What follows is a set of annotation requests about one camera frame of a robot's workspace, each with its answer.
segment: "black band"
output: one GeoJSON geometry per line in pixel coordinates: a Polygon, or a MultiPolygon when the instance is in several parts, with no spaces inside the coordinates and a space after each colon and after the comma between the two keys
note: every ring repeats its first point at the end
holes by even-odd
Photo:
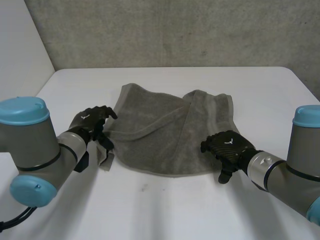
{"type": "Polygon", "coordinates": [[[78,162],[77,154],[75,153],[75,151],[74,151],[71,147],[69,147],[69,146],[67,146],[67,145],[64,145],[64,144],[62,144],[62,143],[59,143],[59,146],[62,147],[62,148],[65,148],[65,149],[67,149],[67,150],[69,150],[69,152],[72,153],[72,155],[73,155],[74,158],[75,158],[75,163],[78,162]]]}
{"type": "Polygon", "coordinates": [[[312,175],[297,171],[297,170],[293,169],[292,167],[290,167],[288,164],[286,164],[285,167],[290,173],[292,173],[300,178],[307,179],[310,181],[320,182],[319,176],[312,176],[312,175]]]}
{"type": "Polygon", "coordinates": [[[48,161],[44,164],[38,165],[38,166],[32,166],[32,167],[16,166],[16,168],[22,172],[32,172],[32,171],[36,171],[39,169],[43,169],[43,168],[46,168],[46,167],[50,166],[51,164],[55,163],[60,158],[60,155],[61,155],[61,152],[59,151],[57,156],[55,156],[53,159],[51,159],[50,161],[48,161]]]}
{"type": "Polygon", "coordinates": [[[269,178],[269,175],[270,173],[272,172],[273,169],[275,169],[276,166],[278,166],[279,164],[282,164],[284,163],[285,160],[279,160],[279,161],[276,161],[273,165],[271,165],[269,167],[269,169],[266,171],[265,175],[264,175],[264,179],[263,179],[263,186],[264,186],[264,189],[268,192],[268,187],[267,187],[267,183],[268,183],[268,178],[269,178]]]}

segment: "towel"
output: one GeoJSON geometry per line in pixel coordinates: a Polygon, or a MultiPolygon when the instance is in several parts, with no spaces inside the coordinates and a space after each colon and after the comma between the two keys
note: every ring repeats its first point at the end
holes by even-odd
{"type": "MultiPolygon", "coordinates": [[[[126,167],[155,175],[182,177],[221,170],[212,154],[200,144],[221,131],[238,132],[230,95],[210,95],[194,90],[183,98],[150,92],[130,83],[121,89],[104,134],[113,142],[113,153],[126,167]]],[[[99,159],[102,169],[110,161],[99,159]]]]}

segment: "white table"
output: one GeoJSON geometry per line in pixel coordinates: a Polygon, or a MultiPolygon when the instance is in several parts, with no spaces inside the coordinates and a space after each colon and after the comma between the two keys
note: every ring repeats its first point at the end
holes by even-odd
{"type": "MultiPolygon", "coordinates": [[[[230,94],[234,122],[258,149],[287,156],[292,118],[301,105],[319,104],[300,80],[282,67],[186,67],[67,69],[56,72],[38,94],[50,110],[56,134],[85,108],[113,107],[121,86],[182,97],[200,89],[230,94]]],[[[117,160],[104,172],[91,164],[72,173],[57,197],[6,240],[301,240],[319,239],[320,227],[268,193],[243,172],[226,185],[218,174],[169,178],[126,169],[117,160]]],[[[25,208],[8,191],[17,170],[0,155],[0,221],[25,208]]]]}

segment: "robotic hand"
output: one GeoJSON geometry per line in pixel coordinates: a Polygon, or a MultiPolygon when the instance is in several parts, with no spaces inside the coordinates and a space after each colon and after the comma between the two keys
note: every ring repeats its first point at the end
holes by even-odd
{"type": "Polygon", "coordinates": [[[211,152],[222,163],[219,183],[226,184],[232,174],[242,170],[260,189],[320,225],[320,106],[302,106],[296,110],[287,161],[256,148],[234,131],[208,136],[201,152],[211,152]],[[306,118],[301,115],[313,115],[306,118]],[[317,121],[317,128],[306,119],[317,121]]]}
{"type": "Polygon", "coordinates": [[[103,134],[109,116],[117,118],[110,107],[87,108],[56,137],[41,98],[17,97],[0,102],[0,152],[11,154],[19,172],[11,182],[10,193],[28,207],[14,219],[0,221],[0,233],[49,204],[72,171],[80,173],[89,165],[90,141],[98,141],[108,155],[114,148],[103,134]]]}
{"type": "Polygon", "coordinates": [[[216,159],[222,163],[222,170],[219,176],[219,183],[226,184],[232,176],[232,173],[239,169],[247,173],[246,160],[247,155],[254,156],[259,151],[243,136],[235,131],[219,132],[208,136],[206,141],[201,143],[201,152],[211,152],[216,159]]]}

